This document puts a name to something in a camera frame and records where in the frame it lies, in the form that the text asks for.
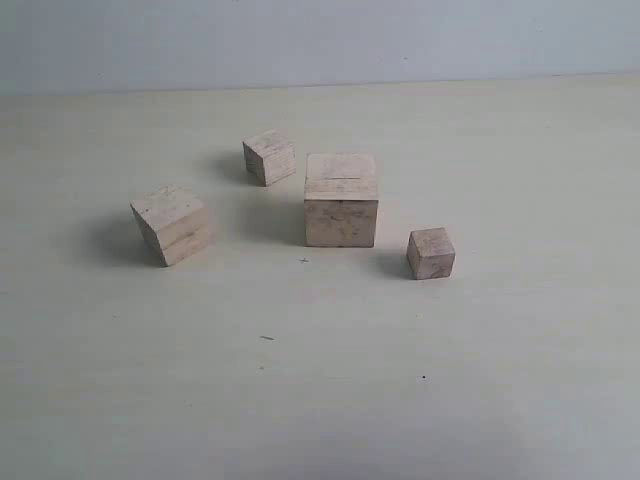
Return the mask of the second largest wooden cube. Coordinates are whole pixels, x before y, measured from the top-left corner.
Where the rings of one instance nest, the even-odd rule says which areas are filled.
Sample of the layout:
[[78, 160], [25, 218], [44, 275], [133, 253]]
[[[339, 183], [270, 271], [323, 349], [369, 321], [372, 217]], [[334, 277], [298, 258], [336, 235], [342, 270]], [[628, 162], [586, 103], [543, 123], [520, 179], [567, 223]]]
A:
[[167, 185], [130, 202], [145, 243], [170, 267], [211, 244], [206, 206], [191, 190]]

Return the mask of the third largest wooden cube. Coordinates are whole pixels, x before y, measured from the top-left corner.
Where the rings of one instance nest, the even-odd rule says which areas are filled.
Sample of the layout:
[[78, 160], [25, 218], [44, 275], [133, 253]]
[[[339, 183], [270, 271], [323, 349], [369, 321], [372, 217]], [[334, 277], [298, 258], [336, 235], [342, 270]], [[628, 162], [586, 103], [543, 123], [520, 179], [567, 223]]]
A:
[[276, 130], [243, 140], [246, 170], [268, 187], [296, 172], [293, 143]]

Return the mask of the smallest wooden cube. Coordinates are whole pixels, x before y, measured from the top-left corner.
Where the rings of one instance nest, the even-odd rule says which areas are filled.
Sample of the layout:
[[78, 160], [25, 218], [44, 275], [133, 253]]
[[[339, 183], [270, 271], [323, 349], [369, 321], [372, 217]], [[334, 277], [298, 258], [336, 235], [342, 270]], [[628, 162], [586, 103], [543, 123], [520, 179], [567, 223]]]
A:
[[406, 253], [416, 280], [448, 278], [455, 249], [444, 227], [415, 230], [409, 234]]

